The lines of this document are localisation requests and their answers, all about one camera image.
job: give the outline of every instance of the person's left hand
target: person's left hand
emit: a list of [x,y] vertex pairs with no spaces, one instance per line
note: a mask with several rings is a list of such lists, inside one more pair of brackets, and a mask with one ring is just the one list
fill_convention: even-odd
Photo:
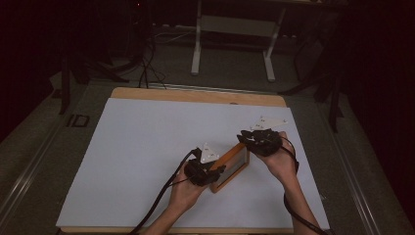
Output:
[[[184,173],[184,167],[186,164],[187,162],[180,168],[180,171],[174,178],[173,183],[180,182],[181,180],[185,180],[187,178]],[[202,192],[207,187],[207,185],[203,187],[194,185],[190,180],[173,184],[168,208],[180,214],[186,212],[196,204],[199,196],[201,196]]]

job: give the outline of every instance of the hand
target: hand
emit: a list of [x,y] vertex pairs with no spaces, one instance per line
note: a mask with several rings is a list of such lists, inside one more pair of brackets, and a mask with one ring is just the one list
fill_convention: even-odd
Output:
[[[187,162],[180,168],[180,171],[174,178],[173,183],[180,182],[181,180],[185,180],[187,178],[184,173],[184,167],[186,164]],[[207,187],[207,185],[204,187],[194,185],[190,182],[190,180],[174,184],[171,189],[170,201],[167,208],[180,214],[186,212],[196,204],[199,196],[201,196],[202,192]]]
[[[286,132],[281,131],[279,134],[281,137],[287,138]],[[285,139],[283,139],[283,147],[285,147],[291,153],[294,152],[293,147]],[[296,165],[290,155],[283,149],[278,150],[276,153],[268,157],[259,155],[256,156],[261,159],[266,164],[266,166],[268,166],[269,171],[278,180],[280,180],[284,186],[290,183],[292,180],[297,179]]]

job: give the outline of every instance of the dark background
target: dark background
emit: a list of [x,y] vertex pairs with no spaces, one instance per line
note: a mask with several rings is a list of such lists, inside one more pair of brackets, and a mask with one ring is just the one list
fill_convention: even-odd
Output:
[[[411,201],[415,198],[415,4],[403,0],[357,3],[367,7],[342,18],[330,46],[322,54],[322,70],[337,68],[331,67],[330,62],[342,62],[341,68],[345,71],[342,91],[347,94],[414,225],[415,204]],[[156,25],[194,25],[196,1],[154,0],[150,4]],[[243,4],[240,7],[237,12],[246,14],[247,7]],[[257,7],[269,9],[266,5]],[[226,11],[212,9],[218,14]],[[272,11],[266,16],[272,18]],[[307,10],[291,12],[282,34],[301,34],[307,17]],[[120,30],[121,37],[127,35],[129,19],[122,8],[112,19],[100,18],[93,1],[3,1],[0,141],[53,92],[48,79],[61,70],[65,38],[95,60],[108,61],[110,51],[127,56],[128,52],[120,49],[128,48],[126,40],[100,38],[111,29]],[[140,28],[135,33],[148,37],[148,32],[143,32],[147,29]]]

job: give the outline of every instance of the person's right hand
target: person's right hand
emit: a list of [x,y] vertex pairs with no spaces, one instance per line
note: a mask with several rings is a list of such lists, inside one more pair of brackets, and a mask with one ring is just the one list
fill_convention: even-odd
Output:
[[[281,137],[287,138],[286,132],[281,131],[279,134]],[[283,147],[285,147],[291,153],[294,152],[293,147],[285,139],[283,139]],[[269,171],[278,180],[280,180],[283,185],[286,185],[287,183],[290,183],[290,181],[297,179],[296,164],[290,155],[283,149],[278,150],[276,153],[268,157],[259,155],[256,156],[266,164]]]

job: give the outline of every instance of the gray carpet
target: gray carpet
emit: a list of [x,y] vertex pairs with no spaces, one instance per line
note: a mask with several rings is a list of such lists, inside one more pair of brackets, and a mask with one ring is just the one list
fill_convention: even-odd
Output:
[[[158,44],[152,60],[156,72],[149,70],[149,80],[156,82],[150,85],[162,87],[158,79],[163,79],[167,88],[209,87],[276,94],[277,91],[299,84],[293,65],[293,53],[278,53],[278,46],[284,45],[284,42],[281,43],[272,56],[277,75],[274,83],[266,80],[260,51],[204,47],[200,74],[192,76],[192,46],[185,40]],[[72,86],[73,96],[78,94],[78,99],[75,99],[78,102],[72,102],[69,115],[90,116],[87,127],[65,127],[69,115],[59,117],[59,100],[48,98],[2,142],[0,200],[3,202],[50,129],[59,127],[33,181],[16,210],[10,213],[10,219],[3,233],[0,231],[1,234],[56,233],[55,223],[61,206],[107,99],[117,86],[138,85],[141,71],[142,68],[139,68],[123,75],[131,80],[129,84],[113,83],[96,75],[87,87]],[[346,96],[341,99],[340,109],[344,117],[338,118],[339,133],[335,134],[327,124],[328,103],[315,103],[312,98],[314,90],[315,87],[311,87],[285,99],[293,110],[332,229],[338,235],[415,234],[383,175]],[[370,219],[365,218],[367,213],[361,210],[362,202],[371,213]],[[375,222],[368,225],[367,221],[371,219]]]

